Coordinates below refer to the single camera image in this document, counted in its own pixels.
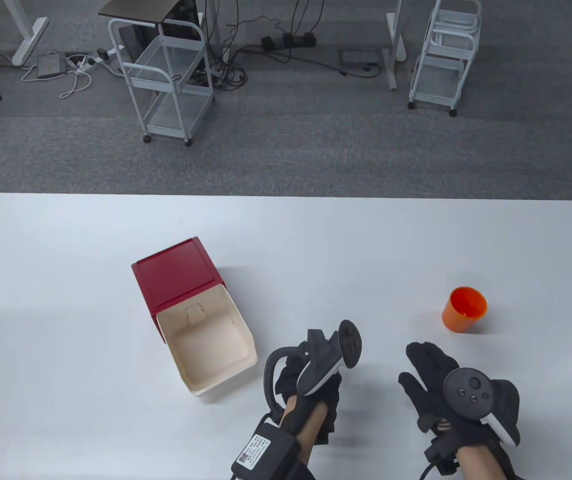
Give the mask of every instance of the box handle cutout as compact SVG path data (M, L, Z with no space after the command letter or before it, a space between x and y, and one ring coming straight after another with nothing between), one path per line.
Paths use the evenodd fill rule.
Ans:
M195 325L202 320L206 320L206 312L198 303L186 308L186 315L188 315L188 325Z

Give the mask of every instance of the controller button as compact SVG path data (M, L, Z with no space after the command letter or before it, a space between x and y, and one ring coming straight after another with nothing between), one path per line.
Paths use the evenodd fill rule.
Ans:
M479 390L482 386L482 381L477 377L472 377L470 380L468 380L468 385L473 390Z

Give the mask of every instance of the black glove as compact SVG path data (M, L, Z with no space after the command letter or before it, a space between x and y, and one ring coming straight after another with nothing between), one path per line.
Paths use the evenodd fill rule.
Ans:
M443 384L448 374L459 368L457 361L446 355L434 343L429 342L410 343L406 347L406 355L416 368L427 389L424 389L412 374L403 372L399 375L399 383L404 387L404 391L409 396L419 415L417 422L419 428L423 432L432 430L437 435L437 439L444 435L452 435L455 432L458 437L456 442L459 444L459 447L486 445L498 460L508 480L516 478L510 458L500 446L500 440L492 428L488 425L483 425L479 420L463 418L463 416L457 414L448 406L444 398ZM501 389L501 382L505 381L492 380L492 382L498 389ZM512 406L512 408L507 409L514 411L513 419L515 425L518 409L519 400L517 397L516 408ZM453 453L449 458L444 459L443 464L437 464L441 474L454 473L457 468L454 458L455 454Z
M288 402L288 398L297 395L297 379L306 366L300 356L293 355L286 358L286 366L284 366L277 383L275 384L275 393L281 394L284 404ZM324 420L324 424L317 434L315 445L326 445L328 443L328 435L334 432L334 421L337 418L337 405L339 404L339 386L341 384L341 375L336 373L323 384L319 390L306 398L316 400L317 402L324 402L328 407L328 414Z
M455 413L444 398L444 380L452 370L459 368L457 361L443 353L434 343L411 343L406 347L406 355L417 370L426 391L418 380L410 373L399 375L399 383L409 396L419 414L418 425L423 432L432 430L435 435L442 435L450 427L468 445L481 445L497 435L492 428L482 425L478 420L469 420Z

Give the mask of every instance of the white table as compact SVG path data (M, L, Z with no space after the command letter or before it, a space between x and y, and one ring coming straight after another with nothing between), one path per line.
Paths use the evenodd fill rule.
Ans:
M130 270L194 235L260 355L202 398ZM477 334L441 324L459 285L489 300ZM364 351L318 480L418 478L428 436L396 382L411 341L512 380L518 473L572 478L572 202L0 194L0 479L225 480L267 410L267 354L343 318Z

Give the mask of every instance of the forearm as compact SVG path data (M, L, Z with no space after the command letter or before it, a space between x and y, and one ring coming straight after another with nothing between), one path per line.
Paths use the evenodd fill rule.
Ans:
M288 398L284 417L295 409L295 404L297 404L297 397L292 396ZM299 445L301 445L299 460L305 465L308 465L308 460L310 459L310 454L313 451L313 445L315 445L317 434L319 434L319 430L322 427L327 414L328 407L325 403L319 402L315 406L313 414L311 414L303 429L297 435L297 441L299 442Z
M466 480L507 480L496 458L485 445L460 448L457 461Z

